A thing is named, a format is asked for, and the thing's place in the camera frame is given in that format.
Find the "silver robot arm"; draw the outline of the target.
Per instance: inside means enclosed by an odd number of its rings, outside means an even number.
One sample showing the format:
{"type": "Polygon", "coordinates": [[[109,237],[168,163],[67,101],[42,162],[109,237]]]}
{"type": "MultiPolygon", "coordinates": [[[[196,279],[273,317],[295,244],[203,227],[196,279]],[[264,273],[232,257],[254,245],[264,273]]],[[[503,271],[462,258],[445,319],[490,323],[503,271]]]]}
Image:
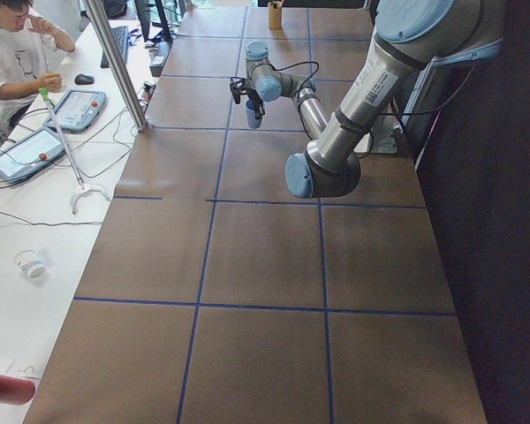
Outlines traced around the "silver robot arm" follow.
{"type": "Polygon", "coordinates": [[[246,75],[230,80],[234,102],[247,96],[246,119],[261,125],[264,105],[293,101],[311,140],[290,155],[285,182],[300,199],[347,195],[360,181],[354,149],[387,109],[405,79],[429,64],[478,64],[494,57],[503,39],[504,1],[381,1],[366,61],[343,100],[322,107],[312,77],[277,69],[264,42],[246,45],[246,75]]]}

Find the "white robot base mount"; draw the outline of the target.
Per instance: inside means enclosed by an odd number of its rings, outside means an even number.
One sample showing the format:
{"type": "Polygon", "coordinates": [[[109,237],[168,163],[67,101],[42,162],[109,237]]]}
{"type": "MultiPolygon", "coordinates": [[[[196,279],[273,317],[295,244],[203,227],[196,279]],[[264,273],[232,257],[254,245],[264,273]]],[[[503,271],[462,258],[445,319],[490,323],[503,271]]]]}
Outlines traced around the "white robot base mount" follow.
{"type": "Polygon", "coordinates": [[[395,129],[399,128],[397,119],[390,112],[387,112],[375,120],[374,126],[368,134],[363,136],[354,148],[354,152],[358,155],[364,155],[368,152],[371,154],[396,154],[398,147],[393,133],[395,129]]]}

